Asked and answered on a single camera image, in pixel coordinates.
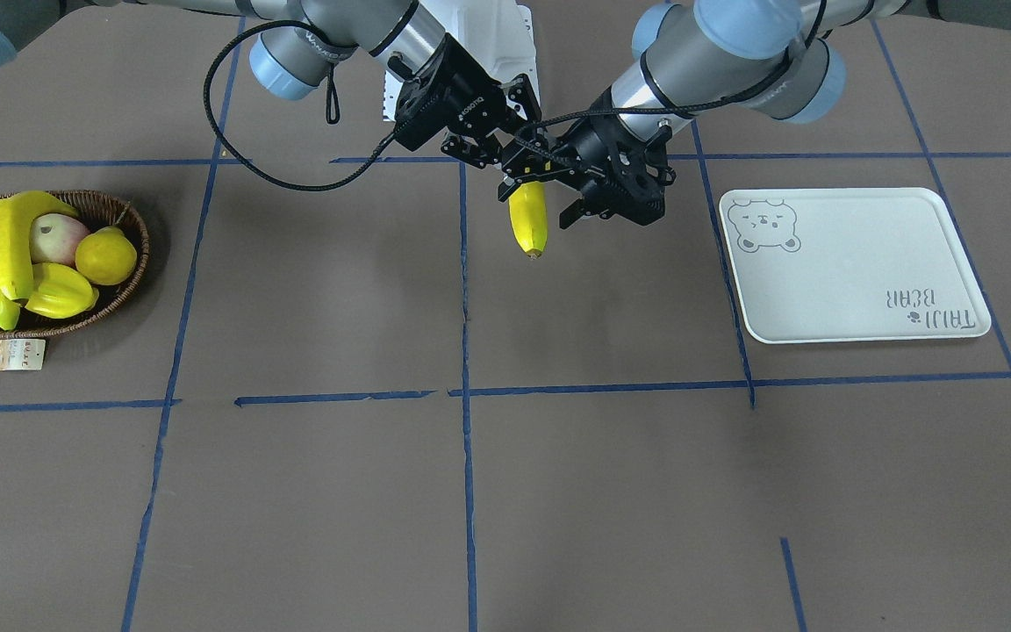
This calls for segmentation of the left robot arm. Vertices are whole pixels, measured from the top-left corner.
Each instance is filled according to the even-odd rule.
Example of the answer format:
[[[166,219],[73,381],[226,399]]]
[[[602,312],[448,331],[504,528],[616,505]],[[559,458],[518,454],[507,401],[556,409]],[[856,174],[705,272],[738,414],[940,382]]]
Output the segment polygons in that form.
[[[526,124],[502,156],[498,199],[562,183],[567,228],[613,215],[648,225],[675,180],[667,144],[706,111],[737,104],[791,124],[831,111],[845,64],[828,32],[914,16],[1011,32],[1011,1],[693,1],[657,5],[635,28],[635,61],[586,111]]]

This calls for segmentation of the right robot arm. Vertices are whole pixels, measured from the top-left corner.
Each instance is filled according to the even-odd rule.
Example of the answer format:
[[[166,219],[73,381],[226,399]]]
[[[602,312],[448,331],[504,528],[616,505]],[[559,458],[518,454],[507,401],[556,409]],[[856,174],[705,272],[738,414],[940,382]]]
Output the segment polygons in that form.
[[[141,212],[440,212],[455,165],[436,148],[326,193],[284,190],[217,147],[202,109],[212,57],[252,20],[118,5],[73,12],[0,69],[0,195],[103,190]]]

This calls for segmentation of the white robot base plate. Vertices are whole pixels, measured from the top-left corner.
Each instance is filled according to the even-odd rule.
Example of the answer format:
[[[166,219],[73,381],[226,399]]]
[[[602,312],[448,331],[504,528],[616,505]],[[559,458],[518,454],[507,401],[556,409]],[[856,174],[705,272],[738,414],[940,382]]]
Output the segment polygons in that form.
[[[388,67],[394,56],[412,72],[425,67],[445,33],[499,83],[528,75],[539,93],[531,12],[514,1],[420,1],[404,31],[373,55]]]

